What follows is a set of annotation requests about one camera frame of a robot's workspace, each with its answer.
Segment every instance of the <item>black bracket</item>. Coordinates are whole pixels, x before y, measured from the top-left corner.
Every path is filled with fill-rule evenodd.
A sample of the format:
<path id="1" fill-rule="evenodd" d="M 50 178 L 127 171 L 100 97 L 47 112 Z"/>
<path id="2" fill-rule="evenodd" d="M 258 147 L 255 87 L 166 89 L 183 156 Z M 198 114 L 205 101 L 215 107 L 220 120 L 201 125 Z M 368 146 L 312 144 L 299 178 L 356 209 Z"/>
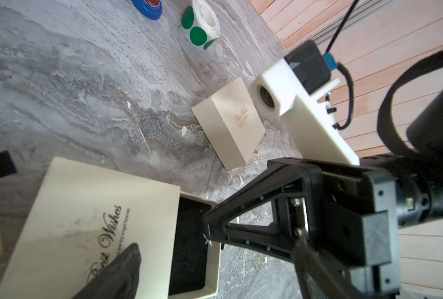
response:
<path id="1" fill-rule="evenodd" d="M 291 261 L 298 228 L 309 227 L 320 202 L 322 172 L 312 164 L 300 165 L 273 160 L 268 169 L 224 202 L 204 215 L 206 235 L 213 241 L 236 245 Z M 234 224 L 230 221 L 271 201 L 273 222 L 269 226 Z M 308 230 L 316 238 L 316 230 Z"/>

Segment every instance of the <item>marble countertop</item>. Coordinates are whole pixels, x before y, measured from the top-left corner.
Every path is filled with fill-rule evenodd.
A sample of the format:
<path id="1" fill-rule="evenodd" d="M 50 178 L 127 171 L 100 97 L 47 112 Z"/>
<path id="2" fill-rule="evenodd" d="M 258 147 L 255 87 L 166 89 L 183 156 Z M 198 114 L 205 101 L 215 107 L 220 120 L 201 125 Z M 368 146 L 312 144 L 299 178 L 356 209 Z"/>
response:
<path id="1" fill-rule="evenodd" d="M 176 39 L 188 0 L 158 21 L 130 0 L 0 0 L 0 151 L 19 173 L 0 179 L 0 279 L 54 156 L 181 186 L 221 201 L 299 156 L 279 121 L 246 167 L 226 171 L 190 108 L 241 76 L 246 85 L 286 49 L 248 0 L 208 0 L 221 38 L 197 66 Z M 241 221 L 261 222 L 260 209 Z M 299 298 L 292 264 L 227 245 L 219 298 Z"/>

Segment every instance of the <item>tape roll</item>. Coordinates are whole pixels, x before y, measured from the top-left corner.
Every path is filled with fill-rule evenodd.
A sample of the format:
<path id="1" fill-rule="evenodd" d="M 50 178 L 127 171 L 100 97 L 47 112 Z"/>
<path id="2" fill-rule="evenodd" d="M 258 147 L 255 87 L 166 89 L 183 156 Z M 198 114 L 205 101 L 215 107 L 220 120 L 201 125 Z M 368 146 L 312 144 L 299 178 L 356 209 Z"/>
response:
<path id="1" fill-rule="evenodd" d="M 220 36 L 217 16 L 204 0 L 192 0 L 181 22 L 184 34 L 199 49 L 208 49 Z"/>
<path id="2" fill-rule="evenodd" d="M 132 3 L 149 19 L 158 20 L 162 16 L 163 7 L 160 0 L 132 0 Z"/>

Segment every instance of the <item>wooden plank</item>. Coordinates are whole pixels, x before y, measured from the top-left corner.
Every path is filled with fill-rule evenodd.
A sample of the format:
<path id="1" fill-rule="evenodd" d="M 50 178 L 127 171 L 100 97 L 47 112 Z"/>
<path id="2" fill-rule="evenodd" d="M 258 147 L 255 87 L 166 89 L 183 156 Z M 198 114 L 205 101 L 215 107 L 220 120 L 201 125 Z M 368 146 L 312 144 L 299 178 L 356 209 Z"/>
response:
<path id="1" fill-rule="evenodd" d="M 293 0 L 275 0 L 273 3 L 271 3 L 270 6 L 268 6 L 267 9 L 263 11 L 261 17 L 265 22 L 271 21 L 271 19 L 274 18 L 275 15 L 282 11 L 292 1 Z"/>
<path id="2" fill-rule="evenodd" d="M 402 258 L 401 282 L 443 290 L 443 263 Z"/>
<path id="3" fill-rule="evenodd" d="M 360 0 L 358 2 L 358 5 L 360 5 L 363 2 L 366 1 L 370 1 L 370 0 Z M 320 30 L 322 30 L 324 27 L 330 25 L 331 23 L 333 23 L 334 21 L 338 20 L 339 18 L 341 18 L 342 16 L 345 15 L 345 13 L 348 11 L 349 7 L 351 5 L 348 5 L 346 8 L 340 10 L 337 14 L 333 15 L 332 17 L 330 17 L 329 19 L 326 19 L 326 21 L 324 21 L 322 24 L 320 24 L 319 26 L 315 27 L 314 29 L 312 29 L 311 31 L 309 31 L 308 33 L 304 33 L 302 38 L 298 39 L 295 43 L 291 44 L 288 48 L 289 51 L 293 50 L 295 47 L 297 47 L 298 45 L 302 44 L 302 42 L 304 42 L 305 40 L 310 39 L 312 36 L 314 36 L 314 34 L 318 33 Z M 324 48 L 322 53 L 324 53 L 324 51 L 326 50 L 326 46 L 328 44 L 325 43 L 324 44 Z"/>
<path id="4" fill-rule="evenodd" d="M 443 290 L 420 287 L 416 285 L 409 285 L 405 283 L 403 283 L 402 286 L 406 290 L 409 290 L 418 299 L 422 299 L 424 297 L 430 298 L 430 296 L 443 297 Z"/>
<path id="5" fill-rule="evenodd" d="M 433 99 L 429 97 L 422 97 L 393 105 L 392 118 L 394 125 L 398 126 L 405 123 L 412 123 L 432 100 Z M 349 127 L 340 131 L 341 137 L 350 138 L 375 132 L 377 126 L 377 113 L 377 111 L 373 111 L 354 117 Z"/>
<path id="6" fill-rule="evenodd" d="M 261 14 L 268 6 L 273 3 L 274 0 L 251 0 L 250 3 L 253 5 L 254 9 Z"/>
<path id="7" fill-rule="evenodd" d="M 386 86 L 383 88 L 380 88 L 378 90 L 375 90 L 373 92 L 369 92 L 366 94 L 363 94 L 362 96 L 359 96 L 354 99 L 354 117 L 357 117 L 359 115 L 371 113 L 373 111 L 378 111 L 381 103 L 384 100 L 384 97 L 386 96 L 387 91 L 389 90 L 390 86 Z M 428 94 L 424 97 L 418 97 L 418 95 L 421 92 L 416 92 L 418 89 L 415 89 L 414 92 L 406 92 L 406 96 L 403 96 L 401 94 L 397 95 L 394 94 L 395 98 L 393 100 L 393 104 L 400 104 L 404 103 L 413 99 L 421 99 L 421 98 L 429 98 L 430 100 L 433 100 L 439 92 Z M 348 118 L 348 111 L 349 111 L 349 101 L 344 101 L 343 103 L 339 103 L 334 105 L 337 109 L 336 113 L 334 114 L 334 118 L 337 122 L 343 122 L 345 119 Z"/>
<path id="8" fill-rule="evenodd" d="M 304 11 L 297 15 L 293 20 L 288 22 L 283 28 L 281 28 L 276 35 L 283 41 L 287 39 L 291 34 L 295 33 L 296 30 L 303 27 L 306 23 L 311 21 L 317 15 L 322 13 L 324 10 L 331 7 L 338 0 L 316 0 L 310 6 L 308 6 Z"/>
<path id="9" fill-rule="evenodd" d="M 338 61 L 348 64 L 424 27 L 433 25 L 442 18 L 443 1 L 397 1 L 343 31 L 334 43 L 331 53 Z M 421 41 L 428 44 L 428 38 L 424 36 Z"/>
<path id="10" fill-rule="evenodd" d="M 409 141 L 404 141 L 404 143 L 409 148 L 413 147 Z M 388 153 L 388 152 L 391 152 L 391 151 L 386 146 L 380 146 L 380 147 L 371 147 L 371 148 L 366 148 L 366 149 L 363 149 L 360 151 L 356 151 L 356 155 L 358 155 L 358 157 L 360 157 L 360 158 L 365 158 L 365 157 L 370 157 L 370 156 L 374 156 L 377 154 Z"/>
<path id="11" fill-rule="evenodd" d="M 410 123 L 406 123 L 404 125 L 400 125 L 396 127 L 396 131 L 398 132 L 399 137 L 403 141 L 407 141 L 408 137 L 406 136 L 406 130 L 409 127 Z M 354 151 L 361 151 L 364 149 L 369 149 L 372 147 L 382 147 L 384 145 L 383 141 L 377 134 L 377 132 L 371 132 L 368 134 L 358 135 L 355 137 L 345 139 L 349 146 Z"/>
<path id="12" fill-rule="evenodd" d="M 443 45 L 443 19 L 358 58 L 346 67 L 353 80 L 358 80 L 439 45 Z"/>
<path id="13" fill-rule="evenodd" d="M 377 111 L 390 87 L 391 86 L 388 85 L 356 97 L 354 99 L 354 115 L 357 116 Z M 443 68 L 423 75 L 399 88 L 394 94 L 393 104 L 396 105 L 422 96 L 432 95 L 441 90 L 443 90 Z M 335 104 L 335 100 L 332 99 L 331 96 L 330 101 L 332 106 L 337 109 L 334 114 L 336 121 L 339 122 L 340 120 L 346 119 L 349 101 L 345 100 L 344 102 Z"/>
<path id="14" fill-rule="evenodd" d="M 378 88 L 382 88 L 393 84 L 394 81 L 396 81 L 396 79 L 398 79 L 399 76 L 402 75 L 402 73 L 404 73 L 407 69 L 413 66 L 416 62 L 442 50 L 443 50 L 443 45 L 355 81 L 354 96 L 358 97 L 365 93 L 374 91 Z M 345 83 L 343 85 L 340 84 L 338 86 L 339 87 L 333 90 L 333 92 L 330 95 L 332 104 L 336 104 L 349 99 L 348 86 Z"/>
<path id="15" fill-rule="evenodd" d="M 401 257 L 443 261 L 443 237 L 400 235 Z"/>
<path id="16" fill-rule="evenodd" d="M 351 3 L 353 3 L 351 0 L 338 0 L 319 15 L 315 16 L 312 20 L 308 21 L 304 26 L 299 27 L 299 29 L 292 33 L 288 38 L 282 40 L 283 45 L 286 48 L 289 48 L 298 40 L 302 39 L 306 34 L 326 23 L 327 20 L 340 15 L 343 11 L 347 11 L 351 6 Z"/>
<path id="17" fill-rule="evenodd" d="M 315 0 L 293 0 L 268 22 L 268 26 L 273 32 L 278 32 L 314 1 Z"/>
<path id="18" fill-rule="evenodd" d="M 402 228 L 399 234 L 443 236 L 443 219 Z"/>

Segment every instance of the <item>blue connector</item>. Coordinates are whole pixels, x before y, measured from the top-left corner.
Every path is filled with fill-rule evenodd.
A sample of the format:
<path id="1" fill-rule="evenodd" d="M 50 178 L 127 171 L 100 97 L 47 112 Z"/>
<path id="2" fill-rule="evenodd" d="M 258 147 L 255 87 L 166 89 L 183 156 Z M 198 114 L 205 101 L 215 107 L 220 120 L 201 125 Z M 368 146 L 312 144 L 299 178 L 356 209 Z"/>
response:
<path id="1" fill-rule="evenodd" d="M 338 68 L 338 63 L 336 63 L 336 61 L 334 60 L 333 55 L 331 55 L 331 53 L 325 53 L 323 55 L 324 61 L 326 62 L 326 64 L 328 65 L 328 68 L 330 69 L 330 71 L 333 71 L 333 69 L 337 69 Z"/>

